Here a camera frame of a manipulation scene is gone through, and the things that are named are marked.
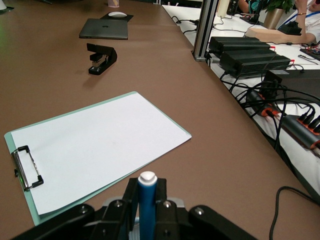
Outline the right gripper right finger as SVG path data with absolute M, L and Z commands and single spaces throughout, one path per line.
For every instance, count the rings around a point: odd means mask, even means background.
M 167 180 L 155 191 L 155 240 L 255 240 L 256 238 L 206 205 L 186 210 L 181 199 L 168 199 Z

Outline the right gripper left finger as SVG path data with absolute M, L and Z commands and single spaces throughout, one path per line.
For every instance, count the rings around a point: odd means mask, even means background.
M 130 178 L 122 197 L 95 210 L 79 204 L 19 234 L 15 240 L 128 240 L 138 207 L 138 179 Z

